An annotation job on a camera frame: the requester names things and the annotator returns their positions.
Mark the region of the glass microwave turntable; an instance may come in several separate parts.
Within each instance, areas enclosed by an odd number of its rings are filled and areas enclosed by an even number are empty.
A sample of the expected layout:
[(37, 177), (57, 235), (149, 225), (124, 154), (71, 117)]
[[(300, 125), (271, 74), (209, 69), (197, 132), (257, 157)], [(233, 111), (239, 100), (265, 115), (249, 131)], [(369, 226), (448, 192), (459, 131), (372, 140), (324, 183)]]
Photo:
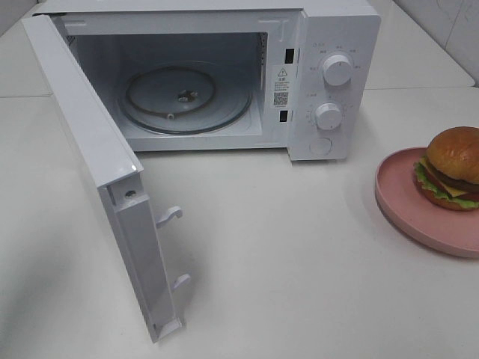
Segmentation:
[(252, 96), (250, 79), (240, 70), (204, 61), (183, 61), (130, 78), (118, 105), (143, 129), (195, 135), (238, 120), (247, 112)]

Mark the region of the white timer knob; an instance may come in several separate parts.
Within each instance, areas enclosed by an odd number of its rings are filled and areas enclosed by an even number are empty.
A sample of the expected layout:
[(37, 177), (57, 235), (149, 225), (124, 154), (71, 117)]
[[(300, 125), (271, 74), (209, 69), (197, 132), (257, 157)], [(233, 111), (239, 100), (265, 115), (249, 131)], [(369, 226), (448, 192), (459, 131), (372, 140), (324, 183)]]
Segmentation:
[(333, 102), (324, 103), (314, 112), (316, 125), (322, 130), (333, 130), (340, 126), (343, 115), (338, 105)]

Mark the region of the round door release button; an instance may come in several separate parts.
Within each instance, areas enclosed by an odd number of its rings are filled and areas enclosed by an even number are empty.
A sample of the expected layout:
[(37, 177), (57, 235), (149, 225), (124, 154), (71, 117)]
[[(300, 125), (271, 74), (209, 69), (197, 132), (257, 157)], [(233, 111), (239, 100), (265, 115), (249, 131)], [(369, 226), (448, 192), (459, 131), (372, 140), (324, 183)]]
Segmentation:
[(332, 151), (332, 141), (329, 138), (317, 138), (310, 143), (310, 151), (318, 156), (326, 156)]

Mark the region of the white microwave oven body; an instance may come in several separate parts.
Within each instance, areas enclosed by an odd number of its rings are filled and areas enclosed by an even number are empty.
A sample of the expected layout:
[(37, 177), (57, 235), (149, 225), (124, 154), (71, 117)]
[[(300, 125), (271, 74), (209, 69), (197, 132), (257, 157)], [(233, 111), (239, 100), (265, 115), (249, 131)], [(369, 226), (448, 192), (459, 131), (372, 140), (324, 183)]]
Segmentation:
[[(67, 45), (98, 97), (136, 152), (284, 148), (293, 161), (345, 158), (367, 81), (381, 19), (367, 1), (46, 1)], [(351, 79), (332, 86), (323, 62), (346, 55)], [(169, 135), (141, 128), (118, 105), (133, 76), (183, 61), (238, 69), (250, 79), (247, 112), (211, 132)], [(314, 112), (338, 105), (333, 130)], [(310, 151), (329, 138), (332, 151)]]

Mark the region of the pink round plate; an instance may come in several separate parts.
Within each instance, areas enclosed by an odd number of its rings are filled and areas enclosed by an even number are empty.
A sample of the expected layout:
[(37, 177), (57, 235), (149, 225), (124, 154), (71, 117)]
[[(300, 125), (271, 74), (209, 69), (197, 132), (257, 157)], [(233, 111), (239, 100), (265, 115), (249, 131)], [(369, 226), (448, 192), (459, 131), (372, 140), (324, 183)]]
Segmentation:
[(478, 211), (461, 212), (431, 203), (415, 183), (413, 165), (423, 147), (385, 157), (375, 175), (375, 195), (384, 216), (399, 230), (429, 248), (463, 258), (478, 258)]

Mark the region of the burger with sesame-free bun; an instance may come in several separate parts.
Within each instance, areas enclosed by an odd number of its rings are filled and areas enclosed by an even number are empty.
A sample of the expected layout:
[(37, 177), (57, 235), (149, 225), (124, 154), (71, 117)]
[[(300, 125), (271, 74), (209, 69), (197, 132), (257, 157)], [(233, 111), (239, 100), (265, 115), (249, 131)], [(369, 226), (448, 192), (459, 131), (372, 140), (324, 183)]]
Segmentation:
[(414, 164), (419, 191), (433, 204), (469, 212), (478, 209), (478, 128), (446, 129)]

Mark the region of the white upper power knob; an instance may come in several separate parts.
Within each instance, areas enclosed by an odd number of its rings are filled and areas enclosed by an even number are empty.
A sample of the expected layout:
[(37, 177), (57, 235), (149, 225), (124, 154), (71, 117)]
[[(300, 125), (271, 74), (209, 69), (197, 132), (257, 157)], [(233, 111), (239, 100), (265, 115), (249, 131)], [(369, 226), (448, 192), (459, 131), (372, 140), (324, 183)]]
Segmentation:
[(323, 78), (332, 86), (346, 84), (352, 76), (353, 66), (346, 55), (333, 54), (323, 62)]

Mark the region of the white microwave door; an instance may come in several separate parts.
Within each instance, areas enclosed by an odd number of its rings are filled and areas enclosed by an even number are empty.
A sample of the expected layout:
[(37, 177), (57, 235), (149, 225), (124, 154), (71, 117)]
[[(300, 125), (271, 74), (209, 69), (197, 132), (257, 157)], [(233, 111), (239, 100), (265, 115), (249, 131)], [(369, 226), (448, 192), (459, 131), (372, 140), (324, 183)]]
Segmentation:
[(36, 15), (22, 24), (67, 138), (87, 181), (97, 188), (148, 333), (157, 342), (181, 327), (172, 292), (190, 278), (168, 279), (157, 230), (183, 211), (174, 206), (153, 215), (141, 181), (143, 166), (70, 51), (59, 23)]

